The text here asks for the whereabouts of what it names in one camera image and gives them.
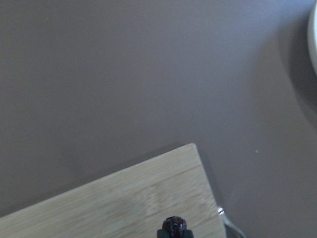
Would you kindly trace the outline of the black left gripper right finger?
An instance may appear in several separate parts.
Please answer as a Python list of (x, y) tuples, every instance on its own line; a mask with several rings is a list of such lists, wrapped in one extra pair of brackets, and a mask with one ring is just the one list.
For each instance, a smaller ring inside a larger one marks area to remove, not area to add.
[(192, 230), (181, 230), (179, 232), (179, 238), (193, 238)]

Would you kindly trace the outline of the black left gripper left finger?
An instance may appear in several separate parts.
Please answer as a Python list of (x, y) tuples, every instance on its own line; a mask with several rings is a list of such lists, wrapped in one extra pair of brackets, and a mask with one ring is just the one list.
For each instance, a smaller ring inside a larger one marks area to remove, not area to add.
[(157, 230), (157, 238), (170, 238), (170, 232), (165, 229)]

